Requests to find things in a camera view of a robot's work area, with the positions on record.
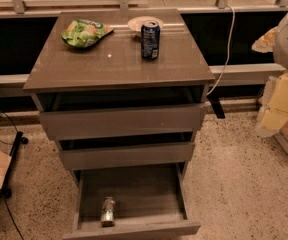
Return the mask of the green silver 7up can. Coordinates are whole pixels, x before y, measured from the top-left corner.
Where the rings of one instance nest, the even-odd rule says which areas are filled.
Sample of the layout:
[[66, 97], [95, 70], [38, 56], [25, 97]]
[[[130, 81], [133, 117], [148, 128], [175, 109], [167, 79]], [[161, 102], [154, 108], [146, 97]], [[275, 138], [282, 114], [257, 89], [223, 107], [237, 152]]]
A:
[[106, 197], [102, 203], [101, 209], [101, 225], [103, 227], [111, 227], [115, 224], [114, 221], [115, 199]]

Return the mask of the grey drawer cabinet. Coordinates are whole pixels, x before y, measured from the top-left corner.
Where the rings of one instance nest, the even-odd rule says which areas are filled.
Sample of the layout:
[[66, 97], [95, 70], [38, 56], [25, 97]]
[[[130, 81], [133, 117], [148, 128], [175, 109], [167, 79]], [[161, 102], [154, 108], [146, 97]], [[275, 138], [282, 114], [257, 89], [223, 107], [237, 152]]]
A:
[[[159, 56], [141, 56], [141, 31], [128, 21], [152, 16], [163, 21]], [[62, 31], [75, 19], [106, 23], [113, 32], [87, 49], [66, 45]], [[103, 110], [201, 104], [213, 82], [200, 49], [175, 9], [128, 12], [77, 12], [61, 14], [24, 85], [43, 112]], [[61, 151], [118, 148], [192, 142], [199, 130], [176, 133], [51, 140]]]

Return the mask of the grey top drawer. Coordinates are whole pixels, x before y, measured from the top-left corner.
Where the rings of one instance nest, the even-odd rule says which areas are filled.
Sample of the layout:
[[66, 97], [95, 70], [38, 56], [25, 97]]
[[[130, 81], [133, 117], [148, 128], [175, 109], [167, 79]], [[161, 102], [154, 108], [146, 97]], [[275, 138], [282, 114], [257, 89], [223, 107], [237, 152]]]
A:
[[40, 122], [50, 140], [76, 140], [199, 130], [205, 112], [201, 104], [43, 112]]

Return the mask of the grey drawer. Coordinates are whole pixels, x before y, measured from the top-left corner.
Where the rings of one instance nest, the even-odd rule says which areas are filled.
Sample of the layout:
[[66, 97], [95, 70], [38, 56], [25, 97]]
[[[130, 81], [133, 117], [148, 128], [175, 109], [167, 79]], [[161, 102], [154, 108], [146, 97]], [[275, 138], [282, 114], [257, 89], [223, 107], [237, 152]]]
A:
[[[111, 227], [101, 225], [102, 203], [115, 199]], [[180, 166], [144, 165], [80, 174], [73, 229], [63, 240], [160, 240], [194, 235]]]
[[59, 157], [66, 169], [76, 171], [190, 161], [194, 148], [182, 142], [61, 151]]
[[40, 122], [50, 140], [76, 140], [199, 130], [205, 112], [201, 104], [43, 112]]

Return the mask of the grey middle drawer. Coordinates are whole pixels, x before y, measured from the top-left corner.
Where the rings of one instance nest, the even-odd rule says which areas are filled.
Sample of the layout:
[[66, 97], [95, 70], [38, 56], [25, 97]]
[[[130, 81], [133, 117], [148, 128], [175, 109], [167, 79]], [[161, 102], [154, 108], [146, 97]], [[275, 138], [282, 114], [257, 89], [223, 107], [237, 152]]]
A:
[[76, 171], [190, 161], [194, 148], [182, 142], [61, 151], [59, 157], [66, 169]]

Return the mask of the blue soda can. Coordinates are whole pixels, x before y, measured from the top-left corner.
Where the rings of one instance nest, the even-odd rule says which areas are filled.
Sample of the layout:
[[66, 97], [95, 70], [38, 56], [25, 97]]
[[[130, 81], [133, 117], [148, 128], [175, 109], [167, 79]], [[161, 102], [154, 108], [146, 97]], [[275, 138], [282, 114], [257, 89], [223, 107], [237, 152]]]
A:
[[155, 20], [147, 20], [141, 27], [141, 56], [154, 60], [159, 56], [160, 26]]

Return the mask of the grey bottom drawer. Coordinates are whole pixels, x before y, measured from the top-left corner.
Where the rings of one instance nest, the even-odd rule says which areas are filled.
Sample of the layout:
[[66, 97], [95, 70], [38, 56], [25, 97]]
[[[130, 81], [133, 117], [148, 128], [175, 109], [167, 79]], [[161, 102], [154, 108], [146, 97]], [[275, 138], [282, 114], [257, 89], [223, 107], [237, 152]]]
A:
[[[101, 225], [102, 203], [115, 199], [111, 227]], [[80, 174], [73, 229], [63, 240], [160, 240], [194, 235], [180, 166], [144, 165]]]

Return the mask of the white round plate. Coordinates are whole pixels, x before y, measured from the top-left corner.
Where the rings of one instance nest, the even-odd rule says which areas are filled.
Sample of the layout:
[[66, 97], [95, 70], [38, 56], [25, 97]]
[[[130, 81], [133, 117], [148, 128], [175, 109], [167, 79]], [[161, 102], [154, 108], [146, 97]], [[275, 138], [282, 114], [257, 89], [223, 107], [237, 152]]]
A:
[[143, 25], [143, 23], [145, 21], [155, 21], [158, 23], [158, 25], [160, 26], [160, 28], [163, 28], [164, 23], [162, 20], [156, 18], [156, 17], [152, 17], [152, 16], [140, 16], [140, 17], [135, 17], [131, 20], [128, 21], [128, 27], [135, 32], [140, 32], [141, 31], [141, 27]]

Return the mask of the green chip bag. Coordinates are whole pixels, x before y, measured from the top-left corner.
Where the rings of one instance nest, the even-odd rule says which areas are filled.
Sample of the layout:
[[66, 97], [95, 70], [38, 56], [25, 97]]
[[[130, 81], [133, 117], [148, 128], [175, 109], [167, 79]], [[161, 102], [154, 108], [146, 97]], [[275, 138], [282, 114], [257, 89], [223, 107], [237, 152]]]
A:
[[62, 40], [74, 48], [88, 48], [110, 34], [113, 28], [104, 23], [76, 19], [61, 33]]

